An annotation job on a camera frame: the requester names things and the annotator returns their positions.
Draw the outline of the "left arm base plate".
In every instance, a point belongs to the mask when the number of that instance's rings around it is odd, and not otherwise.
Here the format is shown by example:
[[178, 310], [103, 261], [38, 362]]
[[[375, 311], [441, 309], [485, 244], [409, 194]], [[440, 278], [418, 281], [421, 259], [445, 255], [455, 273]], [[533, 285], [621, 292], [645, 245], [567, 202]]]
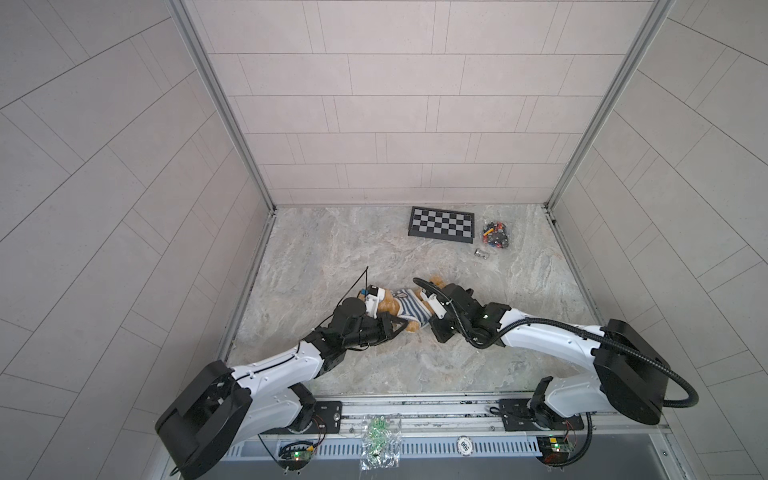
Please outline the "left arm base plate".
[[322, 435], [338, 434], [342, 418], [341, 401], [318, 401], [312, 414], [304, 409], [288, 427], [274, 428], [263, 435]]

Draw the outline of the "brown teddy bear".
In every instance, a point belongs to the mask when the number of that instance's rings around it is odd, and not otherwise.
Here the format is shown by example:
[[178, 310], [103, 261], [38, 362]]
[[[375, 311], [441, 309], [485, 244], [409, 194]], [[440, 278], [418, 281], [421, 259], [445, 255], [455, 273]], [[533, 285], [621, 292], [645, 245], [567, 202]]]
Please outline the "brown teddy bear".
[[417, 332], [425, 328], [434, 318], [443, 319], [445, 307], [437, 295], [424, 288], [400, 288], [396, 290], [378, 288], [376, 313], [388, 313], [407, 322], [406, 332]]

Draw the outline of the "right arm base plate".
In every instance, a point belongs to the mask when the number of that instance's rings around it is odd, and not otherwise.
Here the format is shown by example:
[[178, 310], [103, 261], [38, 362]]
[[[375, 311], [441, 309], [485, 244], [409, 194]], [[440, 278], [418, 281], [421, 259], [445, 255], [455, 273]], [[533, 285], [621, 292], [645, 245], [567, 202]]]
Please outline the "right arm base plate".
[[489, 408], [489, 413], [501, 418], [506, 432], [585, 429], [581, 416], [565, 418], [547, 406], [531, 408], [528, 399], [501, 399]]

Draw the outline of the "blue white striped sweater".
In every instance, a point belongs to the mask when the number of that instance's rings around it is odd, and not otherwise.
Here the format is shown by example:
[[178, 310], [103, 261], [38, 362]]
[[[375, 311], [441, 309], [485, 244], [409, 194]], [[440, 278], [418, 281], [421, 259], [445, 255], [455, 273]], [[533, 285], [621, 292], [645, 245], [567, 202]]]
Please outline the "blue white striped sweater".
[[413, 290], [399, 289], [392, 296], [397, 305], [396, 316], [409, 321], [408, 332], [419, 331], [430, 323], [432, 312]]

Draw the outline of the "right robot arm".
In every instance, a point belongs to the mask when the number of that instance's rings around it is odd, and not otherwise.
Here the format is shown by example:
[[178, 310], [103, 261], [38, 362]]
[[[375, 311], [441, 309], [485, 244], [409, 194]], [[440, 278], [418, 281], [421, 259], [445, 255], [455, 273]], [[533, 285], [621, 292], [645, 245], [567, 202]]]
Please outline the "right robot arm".
[[435, 313], [439, 342], [461, 335], [476, 349], [533, 350], [583, 368], [568, 378], [543, 377], [523, 417], [541, 429], [559, 430], [566, 420], [593, 412], [616, 412], [645, 425], [661, 420], [668, 378], [664, 361], [627, 323], [614, 330], [530, 316], [506, 304], [480, 304], [456, 284], [426, 281], [424, 297]]

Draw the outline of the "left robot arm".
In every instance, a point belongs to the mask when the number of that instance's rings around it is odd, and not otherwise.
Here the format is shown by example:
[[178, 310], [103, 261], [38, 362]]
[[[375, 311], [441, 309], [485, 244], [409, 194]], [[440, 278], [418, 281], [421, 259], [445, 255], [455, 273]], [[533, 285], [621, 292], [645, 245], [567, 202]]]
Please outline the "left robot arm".
[[370, 316], [362, 300], [347, 298], [328, 325], [280, 354], [236, 367], [207, 364], [155, 424], [175, 472], [197, 479], [234, 443], [272, 429], [304, 430], [316, 405], [306, 382], [330, 372], [347, 351], [392, 340], [408, 325], [387, 312]]

